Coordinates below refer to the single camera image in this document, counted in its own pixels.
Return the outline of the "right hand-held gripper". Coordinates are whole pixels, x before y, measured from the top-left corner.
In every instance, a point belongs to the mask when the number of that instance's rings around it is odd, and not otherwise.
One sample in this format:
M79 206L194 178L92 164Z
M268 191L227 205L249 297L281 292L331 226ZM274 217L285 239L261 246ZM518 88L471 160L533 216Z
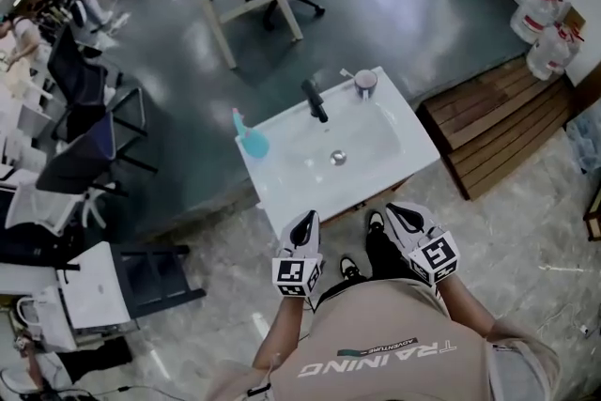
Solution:
M403 248L413 236L426 237L408 254L410 268L427 284L435 285L457 271L459 251L450 231L444 231L425 206L406 201L390 202L385 208L393 232Z

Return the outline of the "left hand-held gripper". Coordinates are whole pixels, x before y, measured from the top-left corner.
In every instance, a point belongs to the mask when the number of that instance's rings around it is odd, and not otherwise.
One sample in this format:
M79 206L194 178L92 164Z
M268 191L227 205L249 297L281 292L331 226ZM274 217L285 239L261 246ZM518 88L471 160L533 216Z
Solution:
M271 260L272 284L289 298L309 298L323 272L321 253L304 254L318 250L320 220L312 209L303 212L290 221L280 237L281 249Z

